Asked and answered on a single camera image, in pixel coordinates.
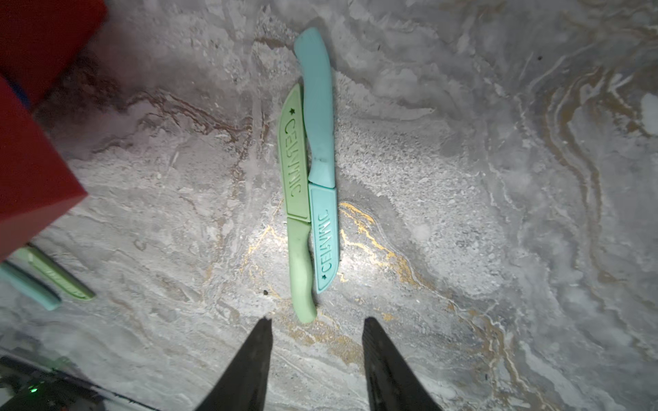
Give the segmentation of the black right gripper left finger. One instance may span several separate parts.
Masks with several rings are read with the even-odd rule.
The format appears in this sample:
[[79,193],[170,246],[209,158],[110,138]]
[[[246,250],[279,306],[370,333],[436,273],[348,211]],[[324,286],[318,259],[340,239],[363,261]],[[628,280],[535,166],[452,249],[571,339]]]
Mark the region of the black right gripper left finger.
[[272,345],[272,320],[262,318],[196,410],[263,410]]

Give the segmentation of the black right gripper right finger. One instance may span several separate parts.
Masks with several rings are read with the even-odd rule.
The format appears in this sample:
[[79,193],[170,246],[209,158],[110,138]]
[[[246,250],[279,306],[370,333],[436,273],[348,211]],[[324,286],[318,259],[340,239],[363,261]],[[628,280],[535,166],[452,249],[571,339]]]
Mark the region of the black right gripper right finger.
[[364,321],[363,350],[371,410],[442,410],[376,318]]

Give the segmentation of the teal ceramic fruit knife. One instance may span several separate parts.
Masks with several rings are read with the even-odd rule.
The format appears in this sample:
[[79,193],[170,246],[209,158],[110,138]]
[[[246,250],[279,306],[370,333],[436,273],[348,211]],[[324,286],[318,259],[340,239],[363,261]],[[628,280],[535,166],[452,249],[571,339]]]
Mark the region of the teal ceramic fruit knife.
[[311,164],[308,192],[318,294],[339,270],[339,211],[336,188],[332,68],[320,31],[310,27],[295,40],[303,74],[303,121]]

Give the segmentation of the red drawer cabinet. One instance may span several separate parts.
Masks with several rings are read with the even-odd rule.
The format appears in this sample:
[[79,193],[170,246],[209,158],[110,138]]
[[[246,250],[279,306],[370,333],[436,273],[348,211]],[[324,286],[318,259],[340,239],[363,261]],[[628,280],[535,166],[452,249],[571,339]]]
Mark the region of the red drawer cabinet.
[[87,195],[33,110],[106,17],[102,1],[1,3],[1,258]]

